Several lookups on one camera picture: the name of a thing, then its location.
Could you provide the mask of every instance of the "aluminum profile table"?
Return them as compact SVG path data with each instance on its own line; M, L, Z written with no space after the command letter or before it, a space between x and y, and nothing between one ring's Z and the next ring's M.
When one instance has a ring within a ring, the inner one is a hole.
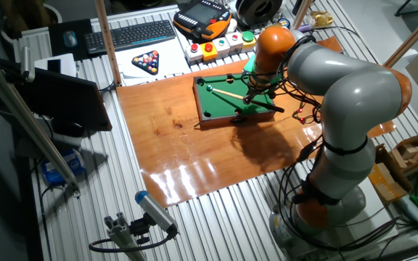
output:
M291 0L283 15L293 21ZM316 1L311 10L327 10L333 14L336 25L356 30L335 0ZM176 6L149 9L108 17L111 28L121 28L143 22L172 20ZM94 32L99 31L98 19L91 20ZM177 33L182 48L188 40ZM314 33L318 40L336 36L344 54L358 59L374 59L365 43L355 35L338 29ZM22 47L34 50L34 59L52 56L47 28L22 33L14 42L15 56ZM248 59L253 53L240 54L217 60L209 65L193 65L191 71L225 65ZM97 83L104 88L112 82L112 71L107 56L76 62L78 77ZM88 249L90 242L107 238L103 217L123 212L128 219L141 218L143 211L134 201L137 191L145 190L133 143L130 139L118 96L115 91L103 94L112 131L91 133L81 142L81 154L86 174L78 176L81 196L75 198L62 189L48 191L40 201L39 194L46 188L39 172L32 173L33 191L45 260L127 260L124 254L99 254ZM377 144L393 148L399 141L418 134L418 117L409 107L393 120L396 130L373 138ZM313 160L295 168L298 178L310 171ZM183 202L167 211L179 224L181 235L163 246L145 251L148 260L286 260L269 232L269 213L276 204L281 171L267 173L210 194ZM388 208L390 215L397 215ZM161 241L165 235L159 228L150 231L151 242ZM355 257L363 255L356 252ZM305 260L338 260L336 254L314 252Z

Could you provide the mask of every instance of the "pool cue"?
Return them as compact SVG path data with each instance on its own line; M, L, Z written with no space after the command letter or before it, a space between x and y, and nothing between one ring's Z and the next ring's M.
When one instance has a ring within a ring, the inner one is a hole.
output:
M222 91L222 90L219 90L219 89L216 89L216 88L212 88L212 91L215 91L215 92L217 92L217 93L220 93L220 94L224 94L224 95L230 96L230 97L235 98L235 99L240 99L240 100L243 100L243 96L238 95L238 94L233 94L233 93L230 93L230 92L228 92L228 91ZM260 102L260 101L254 101L254 100L252 100L252 101L251 101L251 103L252 103L252 104L256 104L256 105L258 105L258 106L261 106L261 107L264 107L264 108L266 108L266 109L271 109L271 110L274 110L274 111L276 111L276 112L284 112L284 109L283 109L283 108L280 108L280 107L274 106L274 105L272 105L272 104L267 104L267 103L263 103L263 102Z

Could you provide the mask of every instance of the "keyboard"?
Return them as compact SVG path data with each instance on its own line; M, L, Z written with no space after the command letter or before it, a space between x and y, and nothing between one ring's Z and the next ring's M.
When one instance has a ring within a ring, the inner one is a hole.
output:
M116 51L156 44L175 38L175 32L168 20L146 22L141 25L113 29L110 31L110 34ZM89 54L106 53L101 32L87 33L85 42Z

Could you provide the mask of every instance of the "tape roll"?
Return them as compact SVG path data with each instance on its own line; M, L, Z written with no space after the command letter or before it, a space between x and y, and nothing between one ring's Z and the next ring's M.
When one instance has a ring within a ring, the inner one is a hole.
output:
M252 26L269 21L280 9L282 0L237 0L238 18Z

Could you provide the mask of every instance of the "mouse pad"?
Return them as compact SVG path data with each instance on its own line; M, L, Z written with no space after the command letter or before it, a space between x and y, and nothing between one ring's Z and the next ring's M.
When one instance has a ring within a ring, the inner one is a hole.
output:
M131 63L143 71L157 75L159 72L159 53L157 51L148 51L145 54L134 57Z
M77 46L73 48L64 45L64 33L72 30L77 38ZM85 38L83 35L92 33L90 19L73 22L62 22L49 26L49 40L51 42L52 56L61 54L73 54L75 61L92 58L86 50Z

